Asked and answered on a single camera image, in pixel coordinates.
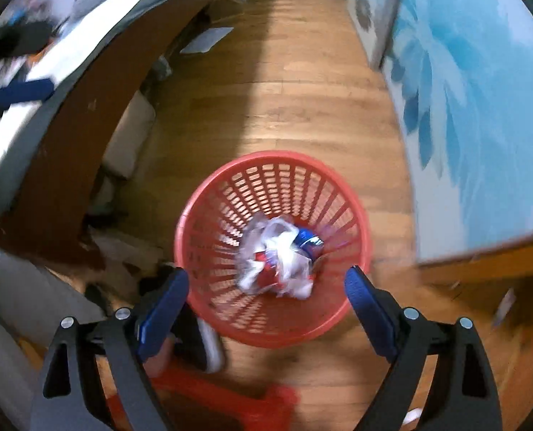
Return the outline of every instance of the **blue can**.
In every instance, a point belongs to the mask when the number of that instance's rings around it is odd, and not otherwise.
[[[293,243],[302,249],[312,262],[320,257],[325,247],[325,243],[308,228],[299,228],[299,234]]]

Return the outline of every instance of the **person's foot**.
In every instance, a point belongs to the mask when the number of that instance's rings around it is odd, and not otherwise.
[[[173,263],[160,263],[155,277],[139,281],[141,296],[161,287],[174,270]],[[173,353],[179,358],[207,373],[220,371],[224,367],[224,345],[220,336],[198,318],[187,303],[171,327],[171,333],[176,337]]]

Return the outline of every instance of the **metal bolt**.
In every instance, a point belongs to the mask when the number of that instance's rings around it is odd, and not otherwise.
[[[414,308],[405,308],[404,309],[404,317],[407,318],[407,319],[412,319],[412,321],[414,321],[414,319],[418,319],[418,316],[420,316],[418,314],[418,311],[415,310]]]
[[[123,319],[127,319],[129,316],[131,316],[131,310],[129,308],[119,308],[115,312],[115,317],[119,321],[123,321]]]
[[[75,320],[71,316],[67,316],[66,318],[63,318],[63,320],[61,321],[61,327],[63,329],[69,329],[74,323],[75,323]]]
[[[474,324],[472,324],[472,321],[468,318],[460,318],[460,325],[464,329],[471,329]]]

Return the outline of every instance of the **sheet of paper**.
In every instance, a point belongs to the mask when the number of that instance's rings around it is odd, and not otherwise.
[[[191,40],[180,53],[207,53],[213,48],[214,44],[230,33],[231,30],[233,30],[232,27],[212,27],[207,29]]]

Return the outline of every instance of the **red plastic basket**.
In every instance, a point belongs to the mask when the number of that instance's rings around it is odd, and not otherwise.
[[[325,243],[311,296],[245,295],[234,257],[246,223],[261,210],[290,214]],[[368,219],[335,171],[303,154],[272,150],[219,168],[191,196],[175,235],[175,261],[190,275],[188,301],[217,332],[256,347],[278,348],[315,338],[349,310],[346,270],[368,270]]]

